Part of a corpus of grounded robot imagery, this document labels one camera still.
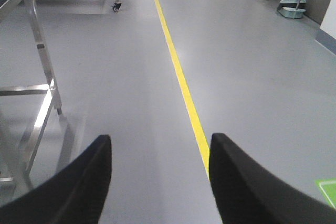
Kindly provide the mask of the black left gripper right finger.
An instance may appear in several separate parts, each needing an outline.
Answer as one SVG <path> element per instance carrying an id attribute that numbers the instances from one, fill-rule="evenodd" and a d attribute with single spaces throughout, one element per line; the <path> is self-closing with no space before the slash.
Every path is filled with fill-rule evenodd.
<path id="1" fill-rule="evenodd" d="M 209 180 L 223 223 L 335 223 L 335 209 L 261 166 L 224 133 L 214 133 Z"/>

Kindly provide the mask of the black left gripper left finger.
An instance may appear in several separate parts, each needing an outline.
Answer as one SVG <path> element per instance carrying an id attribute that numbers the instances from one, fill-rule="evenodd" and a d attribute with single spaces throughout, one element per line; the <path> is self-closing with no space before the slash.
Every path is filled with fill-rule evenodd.
<path id="1" fill-rule="evenodd" d="M 112 174 L 109 135 L 37 188 L 1 207 L 1 223 L 98 223 Z"/>

